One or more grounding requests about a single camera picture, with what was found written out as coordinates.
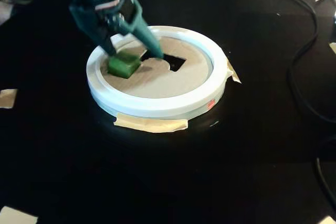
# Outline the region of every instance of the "black cable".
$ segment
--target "black cable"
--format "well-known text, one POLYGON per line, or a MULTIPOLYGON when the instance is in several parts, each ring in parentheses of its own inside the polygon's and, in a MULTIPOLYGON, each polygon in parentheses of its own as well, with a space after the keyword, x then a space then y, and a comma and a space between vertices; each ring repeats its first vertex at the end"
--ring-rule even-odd
POLYGON ((329 138, 327 138, 325 141, 323 141, 323 143, 321 144, 321 148, 319 149, 318 153, 317 153, 317 157, 315 159, 314 162, 314 167, 315 167, 315 171, 316 171, 316 175, 317 175, 317 179, 322 187, 323 192, 325 193, 326 197, 328 198, 329 202, 331 203, 332 207, 335 209, 336 211, 336 196, 333 193, 333 191, 331 190, 331 188, 329 187, 323 171, 322 171, 322 167, 321 167, 321 162, 320 162, 320 154, 323 150, 323 148, 325 146, 328 146, 328 144, 331 143, 336 143, 336 135, 331 136, 329 138))
POLYGON ((302 93, 301 93, 301 91, 298 87, 298 84, 295 80, 293 68, 294 68, 296 62, 312 47, 312 45, 316 41, 317 36, 318 36, 319 26, 318 26, 318 21, 317 21, 317 16, 316 16, 315 10, 309 3, 307 3, 304 0, 293 0, 293 1, 295 1, 300 6, 302 6, 303 8, 305 8, 306 10, 309 11, 309 13, 311 14, 313 23, 314 23, 314 32, 313 32, 312 37, 295 53, 295 56, 292 59, 292 62, 290 63, 290 66, 289 66, 288 72, 287 72, 287 75, 288 75, 287 80, 288 80, 289 88, 290 88, 290 90, 293 94, 294 99, 297 102, 302 102, 312 114, 314 114, 315 116, 317 116, 318 118, 320 118, 321 120, 323 120, 325 122, 336 123, 336 119, 328 118, 327 116, 322 115, 316 109, 314 109, 314 107, 308 102, 308 100, 303 97, 303 95, 302 95, 302 93))
POLYGON ((322 184, 324 193, 326 194, 326 197, 329 199, 329 202, 331 203, 332 207, 334 208, 334 210, 336 211, 336 196, 335 194, 332 192, 332 190, 330 189, 324 175, 322 172, 322 168, 321 168, 321 162, 320 162, 320 158, 317 157, 315 159, 315 168, 316 168, 316 172, 318 175, 318 179, 319 182, 322 184))

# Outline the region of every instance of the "red sticker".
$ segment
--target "red sticker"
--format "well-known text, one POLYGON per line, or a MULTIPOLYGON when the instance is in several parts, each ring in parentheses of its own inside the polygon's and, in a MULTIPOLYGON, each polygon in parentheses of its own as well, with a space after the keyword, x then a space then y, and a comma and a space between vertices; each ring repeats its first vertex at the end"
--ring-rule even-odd
POLYGON ((208 110, 212 109, 213 106, 215 106, 215 99, 212 99, 211 101, 209 101, 208 110))

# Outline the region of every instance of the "wire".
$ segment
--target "wire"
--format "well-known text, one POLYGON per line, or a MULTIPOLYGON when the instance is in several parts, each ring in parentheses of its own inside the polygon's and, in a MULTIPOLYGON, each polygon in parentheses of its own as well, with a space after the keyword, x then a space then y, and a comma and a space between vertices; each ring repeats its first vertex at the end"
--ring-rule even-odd
MULTIPOLYGON (((336 141, 336 136, 332 136, 332 137, 328 138, 322 144, 322 147, 326 146, 329 143, 333 143, 335 141, 336 141)), ((321 162, 320 162, 319 154, 320 154, 320 152, 318 153, 318 156, 315 159, 315 163, 314 163, 314 166, 315 166, 315 169, 316 169, 316 172, 317 172, 317 177, 318 177, 318 180, 321 183, 323 191, 326 194, 327 198, 329 199, 332 207, 336 210, 336 196, 333 193, 333 191, 331 190, 331 188, 329 187, 329 185, 328 185, 328 183, 327 183, 327 181, 326 181, 326 179, 324 177, 324 174, 322 172, 322 167, 321 167, 321 162)))
POLYGON ((321 113, 319 113, 316 109, 314 109, 314 107, 308 102, 308 100, 306 98, 303 97, 298 84, 295 80, 294 77, 294 66, 297 63, 297 61, 312 47, 312 45, 314 44, 314 42, 316 41, 317 37, 318 37, 318 30, 319 30, 319 25, 318 25, 318 20, 317 20, 317 16, 315 13, 314 8, 307 3, 304 0, 293 0, 296 3, 298 3, 300 6, 302 6, 303 8, 305 8, 307 11, 309 11, 311 18, 313 20, 313 24, 314 24, 314 32, 313 35, 311 36, 311 38, 295 53, 294 58, 292 59, 290 66, 288 68, 287 71, 287 81, 288 81, 288 86, 292 92, 292 95, 294 97, 294 99, 296 100, 296 102, 302 102, 306 108, 315 116, 317 116, 319 119, 328 122, 328 123, 336 123, 336 119, 332 119, 329 118, 327 116, 322 115, 321 113))
POLYGON ((111 2, 108 2, 108 3, 96 5, 95 10, 102 10, 102 9, 111 8, 111 7, 114 7, 114 6, 118 5, 119 2, 120 2, 120 0, 114 0, 114 1, 111 1, 111 2))

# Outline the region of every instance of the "tape strip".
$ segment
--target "tape strip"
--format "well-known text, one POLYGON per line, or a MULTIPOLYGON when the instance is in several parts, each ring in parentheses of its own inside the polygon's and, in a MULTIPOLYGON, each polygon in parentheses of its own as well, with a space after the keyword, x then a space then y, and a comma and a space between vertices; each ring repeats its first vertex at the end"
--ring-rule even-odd
POLYGON ((3 207, 0 212, 0 224, 36 224, 37 217, 25 214, 10 207, 3 207))
POLYGON ((137 118, 118 113, 114 125, 152 133, 175 132, 188 128, 188 120, 158 120, 137 118))

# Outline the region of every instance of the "paper scrap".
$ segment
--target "paper scrap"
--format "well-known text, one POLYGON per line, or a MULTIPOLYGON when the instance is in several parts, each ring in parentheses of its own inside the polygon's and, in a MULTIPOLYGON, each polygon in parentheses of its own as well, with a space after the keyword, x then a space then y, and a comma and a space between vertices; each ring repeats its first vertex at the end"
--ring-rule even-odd
POLYGON ((0 108, 11 109, 14 106, 17 89, 5 89, 0 91, 0 108))
POLYGON ((37 217, 25 214, 10 207, 3 207, 0 211, 0 224, 35 224, 37 217))
POLYGON ((175 132, 188 128, 188 120, 159 120, 138 118, 118 113, 114 125, 152 133, 175 132))
POLYGON ((329 46, 331 47, 331 49, 334 51, 334 53, 336 54, 336 43, 330 43, 329 46))

